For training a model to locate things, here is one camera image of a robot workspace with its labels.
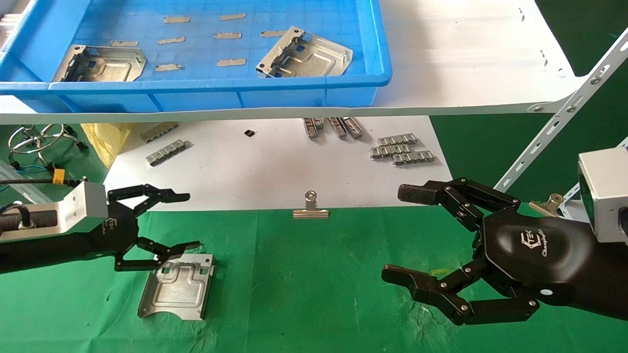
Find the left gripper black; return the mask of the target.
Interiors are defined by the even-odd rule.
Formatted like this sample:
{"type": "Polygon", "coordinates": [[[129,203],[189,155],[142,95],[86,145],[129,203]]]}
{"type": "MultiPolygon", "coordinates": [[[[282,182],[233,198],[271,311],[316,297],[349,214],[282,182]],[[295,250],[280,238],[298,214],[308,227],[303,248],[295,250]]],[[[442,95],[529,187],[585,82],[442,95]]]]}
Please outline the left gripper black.
{"type": "Polygon", "coordinates": [[[114,256],[115,271],[159,270],[168,261],[179,259],[187,250],[201,246],[200,241],[175,244],[167,247],[146,237],[138,237],[139,227],[135,216],[143,215],[158,203],[186,202],[190,194],[177,194],[172,189],[159,189],[150,184],[136,185],[107,192],[108,218],[89,232],[70,234],[65,255],[68,259],[97,259],[114,256]],[[146,199],[133,209],[119,201],[137,197],[146,199]],[[153,259],[125,260],[132,246],[154,254],[153,259]]]}

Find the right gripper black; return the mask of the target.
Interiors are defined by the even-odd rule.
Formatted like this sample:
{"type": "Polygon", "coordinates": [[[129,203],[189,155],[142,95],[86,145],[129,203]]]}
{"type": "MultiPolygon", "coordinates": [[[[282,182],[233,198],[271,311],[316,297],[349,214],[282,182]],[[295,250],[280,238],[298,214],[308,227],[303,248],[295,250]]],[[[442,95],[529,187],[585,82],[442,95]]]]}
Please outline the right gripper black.
{"type": "Polygon", "coordinates": [[[536,299],[599,310],[592,263],[599,242],[589,225],[518,214],[518,199],[468,178],[402,184],[397,198],[441,205],[464,228],[478,231],[476,259],[443,279],[392,264],[382,270],[386,283],[408,289],[413,301],[437,308],[456,326],[524,322],[540,308],[536,299]],[[484,218],[481,209],[496,213],[484,218]],[[480,279],[504,299],[468,301],[458,295],[480,279]]]}

